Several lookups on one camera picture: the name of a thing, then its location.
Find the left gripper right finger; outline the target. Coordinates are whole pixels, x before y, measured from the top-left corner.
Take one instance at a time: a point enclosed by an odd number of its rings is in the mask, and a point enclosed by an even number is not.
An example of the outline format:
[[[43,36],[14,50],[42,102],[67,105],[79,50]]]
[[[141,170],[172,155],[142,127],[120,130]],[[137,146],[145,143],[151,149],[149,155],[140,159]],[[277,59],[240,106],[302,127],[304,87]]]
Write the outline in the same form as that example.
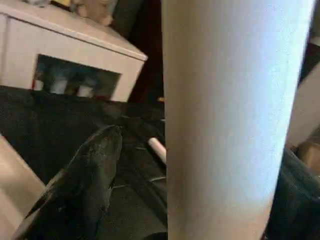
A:
[[[285,149],[271,209],[271,239],[319,238],[320,178]]]

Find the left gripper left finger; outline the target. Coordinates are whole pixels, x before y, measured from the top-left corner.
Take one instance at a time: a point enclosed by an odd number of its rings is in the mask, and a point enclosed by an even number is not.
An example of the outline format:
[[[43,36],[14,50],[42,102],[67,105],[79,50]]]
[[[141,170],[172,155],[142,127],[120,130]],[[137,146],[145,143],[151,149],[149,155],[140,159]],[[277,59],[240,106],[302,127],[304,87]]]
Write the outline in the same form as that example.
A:
[[[49,181],[12,238],[99,239],[122,145],[122,131],[116,125],[103,127],[91,135]]]

